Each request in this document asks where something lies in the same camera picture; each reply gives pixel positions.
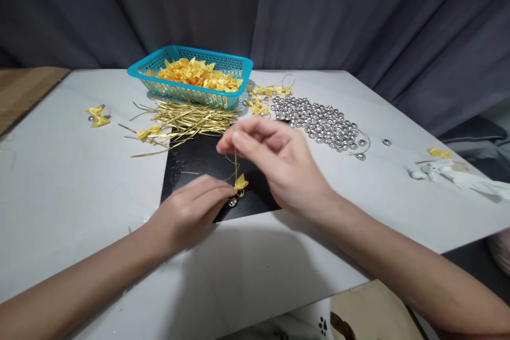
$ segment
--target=black cutting mat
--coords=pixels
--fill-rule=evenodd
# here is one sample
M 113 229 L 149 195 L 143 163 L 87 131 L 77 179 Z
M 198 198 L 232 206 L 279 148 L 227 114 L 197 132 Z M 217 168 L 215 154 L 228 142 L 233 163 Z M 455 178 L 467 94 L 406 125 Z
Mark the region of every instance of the black cutting mat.
M 161 202 L 174 190 L 203 174 L 209 174 L 220 180 L 232 176 L 227 182 L 231 185 L 234 184 L 235 166 L 232 163 L 234 156 L 227 154 L 232 161 L 230 162 L 223 154 L 217 153 L 216 144 L 219 138 L 197 134 L 193 139 L 168 152 Z M 244 173 L 244 178 L 249 182 L 249 185 L 244 189 L 244 196 L 238 201 L 237 205 L 234 208 L 225 205 L 216 217 L 215 222 L 280 209 L 269 191 L 269 185 L 263 173 L 246 159 L 238 157 L 237 162 L 240 164 L 237 175 Z

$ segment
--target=silver bead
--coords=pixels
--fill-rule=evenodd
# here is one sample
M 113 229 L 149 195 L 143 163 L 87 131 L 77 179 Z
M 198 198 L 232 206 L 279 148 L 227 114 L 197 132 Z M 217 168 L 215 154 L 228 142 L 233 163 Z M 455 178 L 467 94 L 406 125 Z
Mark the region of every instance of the silver bead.
M 232 199 L 227 200 L 227 205 L 229 207 L 235 207 L 236 204 L 237 204 L 237 199 L 232 198 Z

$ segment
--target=fingernail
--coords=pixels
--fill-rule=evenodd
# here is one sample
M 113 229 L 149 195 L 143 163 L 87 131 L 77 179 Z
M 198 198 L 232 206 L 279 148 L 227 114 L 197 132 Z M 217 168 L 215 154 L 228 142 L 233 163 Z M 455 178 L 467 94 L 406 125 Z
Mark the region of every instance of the fingernail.
M 235 146 L 242 148 L 244 146 L 243 133 L 237 132 L 237 131 L 233 132 L 232 133 L 232 142 L 234 142 Z

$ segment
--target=white table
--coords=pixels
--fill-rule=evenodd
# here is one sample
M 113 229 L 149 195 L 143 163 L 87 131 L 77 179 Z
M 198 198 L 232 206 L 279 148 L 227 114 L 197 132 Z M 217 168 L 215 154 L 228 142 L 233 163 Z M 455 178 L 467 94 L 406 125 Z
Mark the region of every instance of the white table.
M 445 147 L 349 73 L 254 71 L 251 79 L 267 86 L 287 73 L 295 96 L 340 109 L 370 135 L 365 162 L 309 141 L 331 185 L 367 213 L 440 253 L 510 226 L 508 204 L 444 179 L 409 178 L 405 166 Z M 138 113 L 131 101 L 147 97 L 125 70 L 75 71 L 0 144 L 0 301 L 118 240 L 158 207 L 166 155 L 130 158 L 157 150 L 117 125 L 146 129 L 148 116 L 128 120 Z M 100 104 L 112 123 L 91 129 L 84 110 Z M 367 281 L 306 232 L 285 211 L 222 222 L 78 338 L 214 338 Z

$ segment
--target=dark curtain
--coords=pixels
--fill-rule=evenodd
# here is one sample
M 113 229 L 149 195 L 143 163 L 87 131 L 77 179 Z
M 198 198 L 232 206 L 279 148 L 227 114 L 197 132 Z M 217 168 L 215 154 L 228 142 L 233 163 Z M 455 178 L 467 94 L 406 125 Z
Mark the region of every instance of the dark curtain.
M 351 72 L 439 135 L 510 96 L 510 0 L 0 0 L 0 65 L 128 67 L 170 44 Z

